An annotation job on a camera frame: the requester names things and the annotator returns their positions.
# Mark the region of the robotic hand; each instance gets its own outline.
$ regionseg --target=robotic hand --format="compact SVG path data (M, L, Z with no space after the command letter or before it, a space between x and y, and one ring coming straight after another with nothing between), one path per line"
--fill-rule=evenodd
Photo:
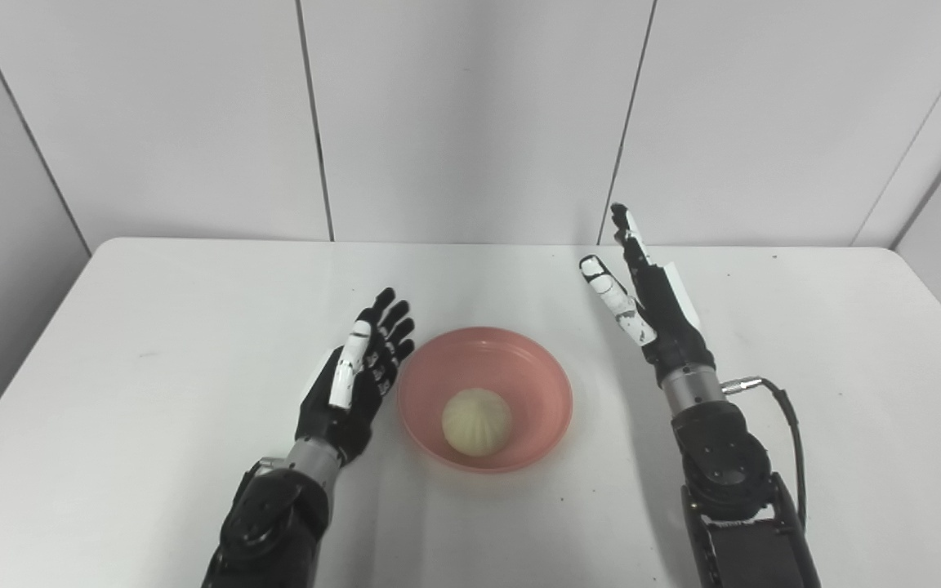
M330 354L300 405L288 456L261 459L242 477L202 588L314 583L337 474L365 451L372 419L413 350L408 302L393 301L388 287Z
M616 239L631 269L635 299L597 256L580 261L583 278L656 368L670 410L685 484L682 502L703 588L818 588L804 537L801 438L787 391L763 377L718 382L714 356L673 264L655 265L622 204L612 206ZM794 435L798 510L768 452L747 431L728 394L766 386Z

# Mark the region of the plastic bowl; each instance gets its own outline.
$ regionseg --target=plastic bowl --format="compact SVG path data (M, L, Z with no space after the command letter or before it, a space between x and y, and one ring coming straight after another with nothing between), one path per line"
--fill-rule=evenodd
M572 420L572 387L537 342L503 328L471 327L430 339L408 359L397 384L402 423L419 447L461 470L509 472L544 457ZM488 457L449 446L441 412L466 388L486 388L511 406L511 440Z

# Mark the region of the cable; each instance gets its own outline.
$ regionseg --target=cable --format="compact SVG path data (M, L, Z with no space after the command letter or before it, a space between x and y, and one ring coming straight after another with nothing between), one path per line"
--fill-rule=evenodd
M805 488L804 488L804 447L801 443L801 429L798 427L794 404L786 390L782 390L766 377L761 378L761 384L772 391L773 398L779 404L783 411L783 416L787 418L787 424L791 428L791 436L794 438L794 465L796 467L796 486L798 487L798 519L801 521L801 531L804 531L805 521Z

